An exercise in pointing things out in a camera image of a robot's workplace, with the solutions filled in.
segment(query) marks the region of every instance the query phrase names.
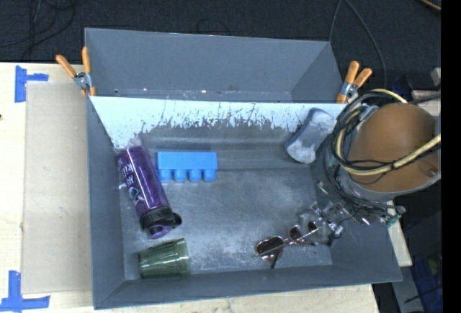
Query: black carpet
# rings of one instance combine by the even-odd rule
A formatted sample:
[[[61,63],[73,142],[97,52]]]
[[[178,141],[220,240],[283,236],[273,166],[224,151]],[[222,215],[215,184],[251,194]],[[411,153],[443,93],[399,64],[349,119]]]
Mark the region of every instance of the black carpet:
[[[365,89],[406,77],[433,89],[441,13],[419,0],[0,0],[0,60],[81,62],[85,27],[330,40],[344,77],[358,60]]]

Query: green plastic cup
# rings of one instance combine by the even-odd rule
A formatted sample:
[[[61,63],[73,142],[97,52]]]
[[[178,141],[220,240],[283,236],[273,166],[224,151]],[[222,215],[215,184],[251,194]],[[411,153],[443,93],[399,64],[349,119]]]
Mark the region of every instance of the green plastic cup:
[[[139,254],[141,278],[188,276],[189,253],[184,239],[165,242]]]

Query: blue tape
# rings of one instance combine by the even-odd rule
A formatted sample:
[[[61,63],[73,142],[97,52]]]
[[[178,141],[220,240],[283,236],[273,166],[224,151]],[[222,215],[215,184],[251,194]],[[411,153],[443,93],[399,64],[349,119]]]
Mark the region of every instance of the blue tape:
[[[14,85],[14,102],[24,102],[26,100],[26,82],[28,81],[48,81],[48,74],[35,73],[27,75],[27,69],[16,66],[16,81]]]
[[[36,299],[23,299],[21,295],[21,273],[10,271],[8,273],[8,297],[2,298],[0,312],[21,313],[23,309],[48,308],[50,296]]]

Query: purple water bottle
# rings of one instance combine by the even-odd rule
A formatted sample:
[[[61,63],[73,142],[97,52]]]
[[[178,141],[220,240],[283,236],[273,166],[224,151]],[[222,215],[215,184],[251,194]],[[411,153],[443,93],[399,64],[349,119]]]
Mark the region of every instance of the purple water bottle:
[[[148,230],[153,239],[168,234],[182,223],[181,217],[171,210],[149,152],[142,145],[121,152],[117,165],[141,227]]]

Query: gray tray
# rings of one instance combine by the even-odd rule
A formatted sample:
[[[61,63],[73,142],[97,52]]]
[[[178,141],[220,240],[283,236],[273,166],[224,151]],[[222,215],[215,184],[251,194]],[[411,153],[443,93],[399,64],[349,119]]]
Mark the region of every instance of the gray tray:
[[[287,248],[274,270],[255,256],[258,241],[286,237],[316,201],[309,167],[283,143],[313,106],[341,108],[332,103],[341,79],[327,42],[96,29],[85,38],[98,90],[87,100],[95,308],[401,280],[380,223],[346,221],[331,247]],[[183,224],[160,240],[140,229],[119,188],[115,150],[134,136],[153,158],[218,154],[215,181],[163,182]],[[178,237],[192,275],[140,279],[137,253]]]

